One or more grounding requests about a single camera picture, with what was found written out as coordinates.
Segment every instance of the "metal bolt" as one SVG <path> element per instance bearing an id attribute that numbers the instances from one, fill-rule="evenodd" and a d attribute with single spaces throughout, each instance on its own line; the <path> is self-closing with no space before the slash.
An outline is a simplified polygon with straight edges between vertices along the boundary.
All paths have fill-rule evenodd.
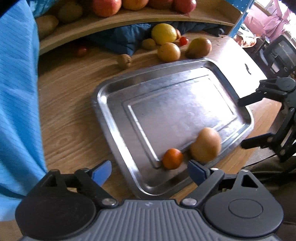
<path id="1" fill-rule="evenodd" d="M 194 198 L 184 198 L 181 201 L 181 204 L 186 207 L 194 207 L 197 204 L 197 201 Z"/>
<path id="2" fill-rule="evenodd" d="M 281 156 L 283 156 L 283 155 L 285 155 L 285 153 L 286 153 L 286 150 L 281 150 L 280 152 L 279 152 L 279 154 L 281 155 Z"/>
<path id="3" fill-rule="evenodd" d="M 115 199 L 113 199 L 113 198 L 104 198 L 102 200 L 102 204 L 104 206 L 113 207 L 113 206 L 115 206 L 117 204 L 117 201 Z"/>

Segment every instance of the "silver screw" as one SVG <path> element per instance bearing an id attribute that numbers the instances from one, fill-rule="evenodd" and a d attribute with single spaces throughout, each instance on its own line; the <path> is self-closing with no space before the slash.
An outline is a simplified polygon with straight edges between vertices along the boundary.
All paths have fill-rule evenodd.
<path id="1" fill-rule="evenodd" d="M 197 204 L 197 201 L 194 198 L 184 198 L 181 203 L 186 207 L 194 207 Z"/>
<path id="2" fill-rule="evenodd" d="M 113 207 L 113 206 L 115 206 L 115 205 L 117 204 L 117 201 L 116 201 L 115 199 L 113 199 L 113 198 L 104 198 L 104 199 L 102 200 L 102 204 L 103 204 L 104 206 L 110 206 L 110 207 Z"/>

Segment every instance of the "dark blue cloth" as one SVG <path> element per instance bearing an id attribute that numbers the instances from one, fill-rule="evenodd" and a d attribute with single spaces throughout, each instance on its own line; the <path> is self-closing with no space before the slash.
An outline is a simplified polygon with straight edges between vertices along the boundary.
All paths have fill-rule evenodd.
<path id="1" fill-rule="evenodd" d="M 163 22 L 172 25 L 178 29 L 183 35 L 186 32 L 199 32 L 202 30 L 216 28 L 219 25 L 213 23 L 197 23 L 197 22 Z M 105 47 L 112 52 L 118 54 L 128 54 L 132 56 L 134 52 L 139 48 L 144 39 L 151 37 L 151 29 L 157 23 L 142 23 L 132 24 L 123 27 L 112 28 L 97 32 L 87 36 L 88 40 L 91 40 L 101 47 Z"/>

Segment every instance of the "wooden table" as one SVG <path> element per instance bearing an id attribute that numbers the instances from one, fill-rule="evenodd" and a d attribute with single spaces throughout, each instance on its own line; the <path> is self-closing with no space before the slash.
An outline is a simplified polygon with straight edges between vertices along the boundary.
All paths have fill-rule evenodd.
<path id="1" fill-rule="evenodd" d="M 202 34 L 189 33 L 192 40 Z M 229 37 L 211 37 L 213 50 L 208 56 L 226 75 L 240 97 L 252 93 L 264 74 L 246 52 Z M 89 45 L 89 54 L 75 56 L 75 46 L 69 43 L 40 57 L 39 108 L 45 160 L 48 169 L 62 173 L 92 168 L 105 159 L 112 160 L 112 175 L 103 188 L 118 200 L 133 197 L 108 147 L 98 120 L 91 107 L 91 94 L 102 81 L 129 71 L 160 64 L 156 50 L 138 50 L 132 57 L 133 66 L 125 71 L 118 68 L 117 55 Z M 182 59 L 186 46 L 182 47 Z M 266 133 L 281 104 L 263 99 L 250 106 L 255 128 L 250 136 Z M 217 167 L 227 173 L 237 173 L 253 153 L 253 149 L 237 147 Z M 182 199 L 193 189 L 191 184 L 173 196 Z M 0 228 L 0 240 L 20 238 L 15 221 L 5 222 Z"/>

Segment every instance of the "pink fabric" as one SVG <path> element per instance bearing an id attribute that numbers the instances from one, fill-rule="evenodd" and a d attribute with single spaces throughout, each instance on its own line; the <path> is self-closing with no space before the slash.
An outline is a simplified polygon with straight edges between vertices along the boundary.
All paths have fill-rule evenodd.
<path id="1" fill-rule="evenodd" d="M 289 23 L 291 11 L 287 9 L 284 15 L 279 7 L 278 0 L 274 0 L 275 8 L 271 16 L 267 16 L 256 6 L 252 6 L 244 24 L 254 34 L 266 35 L 272 42 L 284 32 L 284 26 Z"/>

